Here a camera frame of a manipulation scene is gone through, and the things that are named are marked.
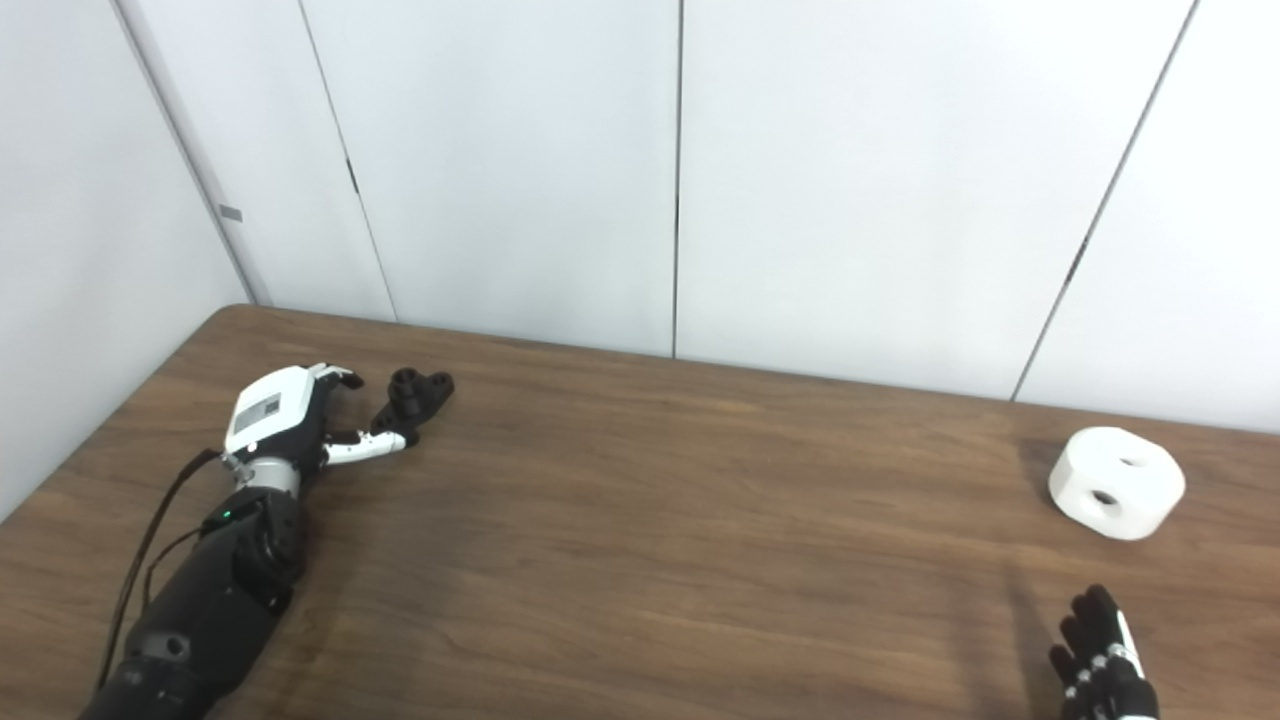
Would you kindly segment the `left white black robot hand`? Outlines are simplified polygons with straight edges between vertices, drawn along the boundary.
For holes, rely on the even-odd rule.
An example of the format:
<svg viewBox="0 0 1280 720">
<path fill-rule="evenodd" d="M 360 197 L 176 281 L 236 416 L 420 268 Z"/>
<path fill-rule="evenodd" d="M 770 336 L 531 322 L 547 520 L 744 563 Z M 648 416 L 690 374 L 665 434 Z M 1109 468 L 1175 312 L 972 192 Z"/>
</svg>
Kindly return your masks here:
<svg viewBox="0 0 1280 720">
<path fill-rule="evenodd" d="M 269 373 L 241 391 L 223 455 L 244 465 L 275 457 L 310 477 L 329 465 L 360 462 L 408 448 L 408 439 L 394 430 L 328 429 L 333 392 L 362 386 L 358 374 L 328 363 Z"/>
</svg>

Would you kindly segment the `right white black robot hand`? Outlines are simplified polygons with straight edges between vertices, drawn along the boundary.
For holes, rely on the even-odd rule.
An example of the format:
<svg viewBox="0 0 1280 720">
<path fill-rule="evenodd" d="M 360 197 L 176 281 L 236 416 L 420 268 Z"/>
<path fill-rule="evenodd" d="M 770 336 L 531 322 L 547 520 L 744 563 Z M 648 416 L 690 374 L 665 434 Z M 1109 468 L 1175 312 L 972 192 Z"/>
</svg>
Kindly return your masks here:
<svg viewBox="0 0 1280 720">
<path fill-rule="evenodd" d="M 1048 651 L 1062 685 L 1061 719 L 1158 719 L 1160 702 L 1143 669 L 1124 611 L 1101 584 L 1070 602 Z"/>
</svg>

